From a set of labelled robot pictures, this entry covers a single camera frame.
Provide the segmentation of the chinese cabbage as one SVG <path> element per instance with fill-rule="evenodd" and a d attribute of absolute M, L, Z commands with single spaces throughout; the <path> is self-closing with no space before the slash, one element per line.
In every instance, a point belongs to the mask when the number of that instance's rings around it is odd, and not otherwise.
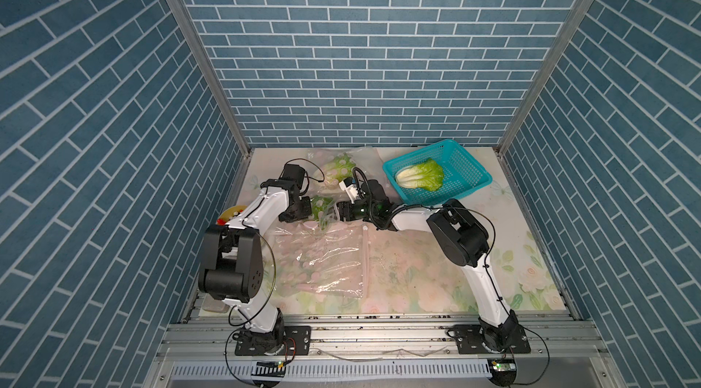
<path fill-rule="evenodd" d="M 311 199 L 312 218 L 321 227 L 326 227 L 333 220 L 335 216 L 334 204 L 335 200 L 329 196 L 314 196 Z"/>
<path fill-rule="evenodd" d="M 402 189 L 423 189 L 429 192 L 439 190 L 444 183 L 444 169 L 438 162 L 428 158 L 422 163 L 405 167 L 395 176 Z"/>
<path fill-rule="evenodd" d="M 351 177 L 356 163 L 348 154 L 337 154 L 321 167 L 324 185 L 328 189 L 336 188 L 341 180 Z"/>

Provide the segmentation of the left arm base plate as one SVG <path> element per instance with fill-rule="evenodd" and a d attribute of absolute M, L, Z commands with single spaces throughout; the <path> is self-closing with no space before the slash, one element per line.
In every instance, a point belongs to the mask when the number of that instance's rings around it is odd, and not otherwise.
<path fill-rule="evenodd" d="M 235 356 L 308 355 L 310 350 L 311 327 L 308 325 L 275 328 L 270 333 L 252 333 L 243 330 L 235 335 Z"/>

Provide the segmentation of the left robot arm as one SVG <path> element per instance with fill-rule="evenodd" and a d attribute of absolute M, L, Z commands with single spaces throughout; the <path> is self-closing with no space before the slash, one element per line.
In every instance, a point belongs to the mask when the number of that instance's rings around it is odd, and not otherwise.
<path fill-rule="evenodd" d="M 309 175 L 286 163 L 281 174 L 260 185 L 249 207 L 230 220 L 206 229 L 200 250 L 198 289 L 229 307 L 235 355 L 286 353 L 286 359 L 309 353 L 310 327 L 286 326 L 281 309 L 260 294 L 264 281 L 264 234 L 271 225 L 311 216 Z"/>

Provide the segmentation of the zip-top bag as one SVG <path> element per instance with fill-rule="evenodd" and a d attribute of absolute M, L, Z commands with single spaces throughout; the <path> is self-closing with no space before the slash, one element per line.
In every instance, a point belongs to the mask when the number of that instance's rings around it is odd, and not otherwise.
<path fill-rule="evenodd" d="M 336 194 L 340 192 L 339 182 L 352 176 L 352 169 L 359 167 L 368 179 L 386 183 L 383 160 L 372 147 L 323 149 L 312 148 L 307 152 L 307 160 L 314 163 L 311 191 L 314 193 Z"/>
<path fill-rule="evenodd" d="M 265 238 L 276 258 L 276 291 L 360 299 L 367 291 L 369 242 L 363 223 L 281 224 Z"/>
<path fill-rule="evenodd" d="M 324 236 L 349 228 L 341 222 L 336 196 L 303 196 L 275 221 L 271 232 L 275 236 Z"/>

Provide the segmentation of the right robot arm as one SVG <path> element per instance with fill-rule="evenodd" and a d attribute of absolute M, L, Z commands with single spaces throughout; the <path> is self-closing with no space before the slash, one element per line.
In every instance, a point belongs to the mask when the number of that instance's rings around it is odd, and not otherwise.
<path fill-rule="evenodd" d="M 489 255 L 496 232 L 488 231 L 475 213 L 450 199 L 440 207 L 396 205 L 375 180 L 347 177 L 339 182 L 346 201 L 335 205 L 342 221 L 363 220 L 378 230 L 420 231 L 431 234 L 441 251 L 460 267 L 478 304 L 479 333 L 488 351 L 530 350 L 525 328 L 501 295 L 491 274 Z"/>

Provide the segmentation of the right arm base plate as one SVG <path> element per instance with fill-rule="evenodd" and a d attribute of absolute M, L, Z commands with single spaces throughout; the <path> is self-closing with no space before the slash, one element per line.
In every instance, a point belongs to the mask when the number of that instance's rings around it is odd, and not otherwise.
<path fill-rule="evenodd" d="M 528 354 L 529 340 L 522 326 L 501 329 L 480 324 L 458 324 L 447 329 L 459 354 Z"/>

